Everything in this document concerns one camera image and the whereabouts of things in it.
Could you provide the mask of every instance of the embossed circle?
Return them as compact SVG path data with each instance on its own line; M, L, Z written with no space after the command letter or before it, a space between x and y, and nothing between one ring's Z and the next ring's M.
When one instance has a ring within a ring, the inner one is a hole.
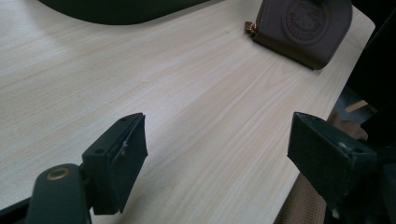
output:
M285 35L294 43L309 45L320 40L329 27L330 15L321 0L291 0L282 13Z

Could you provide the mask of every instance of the brown wallet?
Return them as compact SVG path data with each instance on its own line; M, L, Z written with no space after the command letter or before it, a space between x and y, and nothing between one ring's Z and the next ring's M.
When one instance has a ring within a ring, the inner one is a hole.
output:
M256 22L247 21L245 29L258 44L319 70L351 21L350 0L263 0Z

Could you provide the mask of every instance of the wooden desk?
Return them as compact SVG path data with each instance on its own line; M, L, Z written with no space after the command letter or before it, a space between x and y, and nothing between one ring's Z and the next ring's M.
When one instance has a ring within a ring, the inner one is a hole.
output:
M332 61L311 71L245 35L260 4L106 26L0 1L0 208L143 112L148 157L125 211L93 223L272 223L298 174L286 156L292 113L328 117L374 24L354 9Z

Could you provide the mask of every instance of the wallet embossed logo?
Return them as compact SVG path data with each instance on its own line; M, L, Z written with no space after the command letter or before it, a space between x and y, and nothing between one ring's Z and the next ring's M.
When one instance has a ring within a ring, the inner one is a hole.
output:
M311 1L290 1L284 10L282 27L285 35L296 44L312 44L318 41L329 26L326 8Z
M253 41L311 69L327 65L352 21L349 0L263 0Z

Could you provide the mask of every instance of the wallet zipper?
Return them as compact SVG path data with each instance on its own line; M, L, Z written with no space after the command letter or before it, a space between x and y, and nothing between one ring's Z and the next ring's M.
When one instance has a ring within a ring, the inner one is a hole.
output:
M263 8L265 5L265 0L262 0L262 5L260 6L259 13L257 14L256 22L245 21L245 31L250 33L251 36L255 36L257 34L258 23L260 22L260 18L262 17Z

